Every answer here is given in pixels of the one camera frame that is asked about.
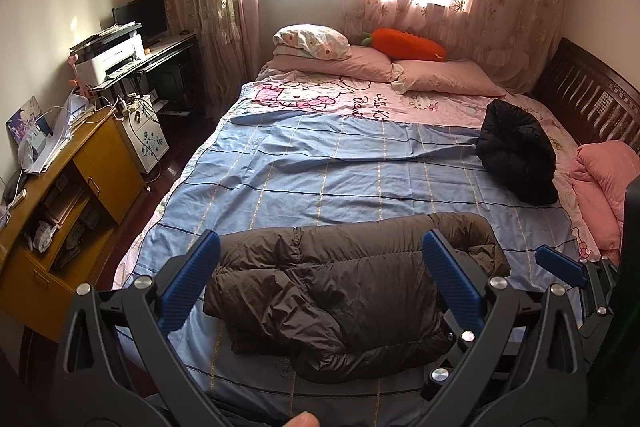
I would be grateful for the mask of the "person right hand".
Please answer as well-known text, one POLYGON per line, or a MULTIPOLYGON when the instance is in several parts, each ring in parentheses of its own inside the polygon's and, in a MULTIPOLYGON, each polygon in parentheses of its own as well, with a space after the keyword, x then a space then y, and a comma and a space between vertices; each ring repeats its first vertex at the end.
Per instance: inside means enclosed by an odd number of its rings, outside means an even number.
POLYGON ((305 411, 292 417, 283 427, 320 427, 320 421, 314 414, 305 411))

